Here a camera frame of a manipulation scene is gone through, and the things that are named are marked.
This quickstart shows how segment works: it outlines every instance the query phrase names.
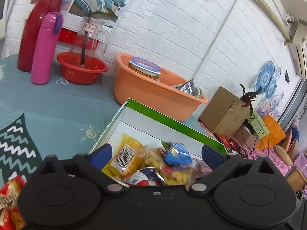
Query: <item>screw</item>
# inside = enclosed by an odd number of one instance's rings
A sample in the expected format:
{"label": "screw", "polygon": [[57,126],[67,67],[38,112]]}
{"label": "screw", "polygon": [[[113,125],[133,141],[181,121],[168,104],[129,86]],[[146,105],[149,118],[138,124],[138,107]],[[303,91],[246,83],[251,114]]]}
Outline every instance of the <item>screw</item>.
{"label": "screw", "polygon": [[207,189],[207,186],[202,183],[195,183],[191,187],[194,191],[203,192]]}
{"label": "screw", "polygon": [[120,185],[118,183],[113,183],[113,184],[110,184],[107,188],[111,192],[119,192],[119,191],[122,190],[122,185]]}

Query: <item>label with chinese characters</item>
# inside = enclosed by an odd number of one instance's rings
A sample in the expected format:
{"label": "label with chinese characters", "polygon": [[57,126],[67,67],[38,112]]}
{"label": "label with chinese characters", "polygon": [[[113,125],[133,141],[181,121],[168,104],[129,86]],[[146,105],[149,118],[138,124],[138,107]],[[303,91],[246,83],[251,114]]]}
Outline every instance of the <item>label with chinese characters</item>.
{"label": "label with chinese characters", "polygon": [[92,34],[95,33],[96,29],[97,25],[92,24],[90,22],[85,22],[83,25],[83,30]]}

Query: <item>table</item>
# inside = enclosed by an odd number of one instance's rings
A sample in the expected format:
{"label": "table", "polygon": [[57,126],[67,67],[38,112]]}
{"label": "table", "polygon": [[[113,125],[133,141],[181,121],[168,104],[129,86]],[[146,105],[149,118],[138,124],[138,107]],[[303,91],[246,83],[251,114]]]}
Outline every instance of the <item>table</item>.
{"label": "table", "polygon": [[[72,84],[55,62],[50,82],[35,85],[30,73],[17,69],[17,58],[0,61],[0,187],[14,173],[29,178],[49,154],[88,153],[121,106],[112,78]],[[207,135],[194,117],[183,123]]]}

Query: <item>red basket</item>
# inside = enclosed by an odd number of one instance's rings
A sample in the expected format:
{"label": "red basket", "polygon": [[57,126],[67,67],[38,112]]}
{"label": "red basket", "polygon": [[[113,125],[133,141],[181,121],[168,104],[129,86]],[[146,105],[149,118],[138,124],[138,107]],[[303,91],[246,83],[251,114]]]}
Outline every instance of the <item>red basket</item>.
{"label": "red basket", "polygon": [[60,53],[57,60],[61,64],[62,76],[71,83],[89,85],[94,83],[101,73],[108,70],[108,66],[97,58],[85,56],[84,68],[80,67],[80,53]]}

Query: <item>zigzag pattern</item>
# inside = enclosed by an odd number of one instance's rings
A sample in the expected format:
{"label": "zigzag pattern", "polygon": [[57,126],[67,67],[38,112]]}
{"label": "zigzag pattern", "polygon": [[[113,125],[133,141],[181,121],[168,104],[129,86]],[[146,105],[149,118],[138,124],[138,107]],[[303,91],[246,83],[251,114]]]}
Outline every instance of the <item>zigzag pattern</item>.
{"label": "zigzag pattern", "polygon": [[4,140],[10,138],[12,142],[16,142],[18,140],[19,144],[29,143],[26,137],[24,139],[21,139],[21,136],[15,137],[14,135],[8,135],[7,132],[0,134],[0,137],[3,137]]}
{"label": "zigzag pattern", "polygon": [[12,162],[12,158],[9,157],[8,159],[5,158],[5,155],[0,157],[0,162],[3,162],[4,165],[9,164],[10,170],[12,170],[16,165],[19,166],[19,170],[22,171],[25,168],[28,170],[28,173],[31,174],[36,170],[36,166],[34,166],[33,169],[31,169],[30,164],[26,162],[24,165],[22,165],[21,161],[17,159],[15,162]]}
{"label": "zigzag pattern", "polygon": [[11,151],[12,155],[14,155],[17,152],[17,155],[20,156],[23,153],[26,154],[27,158],[30,158],[31,156],[36,157],[35,151],[32,150],[30,153],[28,151],[27,147],[24,147],[23,149],[20,148],[20,146],[18,145],[16,148],[14,148],[13,145],[11,145],[10,147],[8,147],[7,142],[5,142],[4,144],[1,144],[0,142],[0,149],[4,148],[3,151],[4,152],[8,152]]}
{"label": "zigzag pattern", "polygon": [[20,131],[21,133],[23,133],[23,128],[22,127],[17,128],[16,126],[12,126],[11,128],[9,128],[7,130],[7,132],[10,132],[11,130],[13,130],[13,132]]}

